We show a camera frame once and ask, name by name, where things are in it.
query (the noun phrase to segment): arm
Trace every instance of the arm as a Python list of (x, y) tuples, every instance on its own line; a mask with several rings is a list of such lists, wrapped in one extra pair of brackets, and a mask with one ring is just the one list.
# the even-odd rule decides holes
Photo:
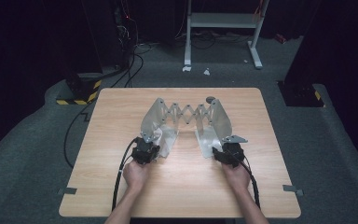
[(245, 168), (242, 166), (233, 168), (224, 163), (222, 163), (222, 167), (246, 223), (269, 223), (249, 193), (250, 176)]
[(138, 164), (136, 161), (128, 163), (123, 170), (128, 187), (117, 207), (112, 211), (105, 224), (130, 223), (133, 204), (144, 188), (149, 177), (150, 163)]

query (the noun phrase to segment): black cable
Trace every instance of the black cable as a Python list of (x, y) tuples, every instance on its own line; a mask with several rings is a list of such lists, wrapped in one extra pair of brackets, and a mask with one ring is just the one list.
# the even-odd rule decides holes
[(124, 87), (127, 87), (128, 83), (131, 82), (131, 80), (139, 73), (139, 71), (142, 69), (142, 67), (144, 66), (144, 59), (137, 55), (137, 54), (134, 54), (134, 56), (137, 56), (139, 59), (141, 59), (141, 66), (138, 68), (138, 70), (136, 70), (136, 72), (129, 78), (129, 80), (127, 81), (127, 83), (124, 85)]
[(231, 152), (230, 150), (228, 150), (228, 153), (237, 161), (240, 163), (241, 166), (243, 166), (243, 168), (245, 168), (245, 170), (248, 172), (249, 176), (251, 177), (251, 181), (252, 181), (252, 186), (254, 189), (254, 194), (255, 194), (255, 204), (258, 206), (258, 208), (260, 208), (260, 199), (259, 199), (259, 193), (258, 193), (258, 187), (257, 187), (257, 182), (255, 181), (255, 177), (252, 175), (252, 170), (251, 170), (251, 166), (249, 164), (249, 167), (247, 167), (245, 165), (245, 163), (243, 163), (243, 161), (238, 160)]
[(68, 160), (68, 155), (66, 153), (66, 141), (68, 140), (68, 135), (69, 135), (69, 131), (71, 130), (72, 128), (72, 125), (74, 125), (75, 123), (75, 120), (80, 116), (80, 115), (86, 115), (87, 113), (84, 113), (84, 111), (90, 106), (92, 105), (94, 102), (96, 102), (96, 99), (95, 98), (91, 103), (89, 103), (88, 105), (86, 105), (76, 116), (75, 118), (72, 120), (71, 124), (69, 125), (68, 129), (66, 130), (66, 134), (65, 134), (65, 137), (63, 139), (63, 156), (65, 157), (65, 161), (66, 163), (71, 167), (71, 168), (74, 168), (74, 165), (69, 162)]
[(118, 71), (115, 71), (115, 72), (111, 72), (111, 73), (108, 73), (108, 74), (105, 74), (101, 77), (83, 77), (82, 80), (85, 80), (85, 81), (88, 81), (88, 82), (92, 82), (92, 81), (99, 81), (99, 80), (102, 80), (102, 79), (105, 79), (107, 77), (114, 77), (114, 76), (117, 76), (119, 75), (120, 73), (124, 72), (124, 70), (126, 69), (127, 67), (126, 66), (123, 66), (123, 67), (120, 67), (120, 69)]
[(116, 208), (116, 202), (117, 202), (117, 192), (118, 192), (118, 185), (120, 185), (120, 178), (121, 178), (121, 173), (123, 172), (123, 168), (124, 168), (124, 164), (126, 163), (127, 159), (127, 153), (129, 152), (130, 147), (132, 146), (132, 144), (138, 139), (138, 137), (132, 139), (132, 141), (129, 143), (129, 145), (127, 146), (126, 151), (124, 152), (123, 155), (123, 159), (121, 160), (121, 164), (118, 167), (118, 172), (117, 172), (117, 178), (116, 178), (116, 184), (115, 184), (115, 190), (113, 191), (113, 203), (112, 203), (112, 211), (113, 209)]

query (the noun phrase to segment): tabletop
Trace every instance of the tabletop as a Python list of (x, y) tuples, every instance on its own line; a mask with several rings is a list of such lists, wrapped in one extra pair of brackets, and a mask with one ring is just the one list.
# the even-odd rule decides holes
[[(196, 108), (205, 99), (219, 99), (241, 143), (257, 181), (266, 217), (299, 217), (296, 195), (273, 131), (262, 94), (256, 88), (103, 89), (79, 150), (60, 214), (64, 217), (108, 217), (117, 171), (129, 142), (140, 136), (142, 120), (156, 101)], [(133, 217), (241, 217), (220, 162), (202, 157), (196, 121), (179, 121), (179, 134), (167, 158), (152, 162), (151, 174), (138, 198)], [(117, 201), (127, 184), (121, 179)], [(252, 185), (249, 190), (253, 195)]]

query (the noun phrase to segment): gray carpet floor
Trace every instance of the gray carpet floor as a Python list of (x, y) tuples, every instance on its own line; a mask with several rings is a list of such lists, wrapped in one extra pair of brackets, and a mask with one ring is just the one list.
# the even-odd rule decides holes
[[(162, 44), (137, 49), (144, 65), (132, 80), (135, 87), (256, 87), (261, 90), (289, 175), (303, 189), (301, 216), (270, 223), (358, 223), (358, 153), (337, 116), (323, 85), (314, 85), (325, 107), (287, 107), (277, 80), (284, 80), (301, 39), (284, 45), (259, 39), (264, 65), (256, 70), (246, 43), (219, 39), (208, 49), (192, 51), (192, 70), (183, 73), (184, 47)], [(207, 42), (194, 42), (205, 47)], [(132, 73), (141, 65), (135, 58)], [(204, 75), (209, 68), (210, 75)], [(103, 80), (108, 88), (118, 80)], [(124, 86), (123, 78), (116, 85)], [(71, 175), (63, 156), (67, 128), (83, 105), (56, 105), (63, 82), (46, 92), (46, 103), (20, 122), (0, 142), (0, 223), (103, 223), (105, 217), (61, 217), (59, 207)], [(92, 114), (93, 105), (86, 112)], [(67, 152), (76, 160), (88, 123), (78, 118), (68, 135)], [(218, 223), (216, 220), (144, 220), (133, 223)]]

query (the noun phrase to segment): white metal stand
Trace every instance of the white metal stand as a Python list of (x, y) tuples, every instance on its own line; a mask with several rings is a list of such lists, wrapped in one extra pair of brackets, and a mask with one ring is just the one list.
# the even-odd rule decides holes
[(254, 38), (248, 41), (248, 47), (251, 51), (255, 68), (261, 69), (263, 67), (260, 58), (258, 57), (255, 44), (257, 43), (260, 30), (266, 15), (269, 0), (264, 0), (261, 8), (260, 19), (255, 21), (254, 14), (238, 14), (238, 13), (192, 13), (191, 0), (188, 0), (187, 11), (187, 34), (186, 34), (186, 49), (185, 49), (185, 69), (191, 69), (191, 28), (192, 27), (221, 27), (221, 28), (253, 28), (255, 29)]

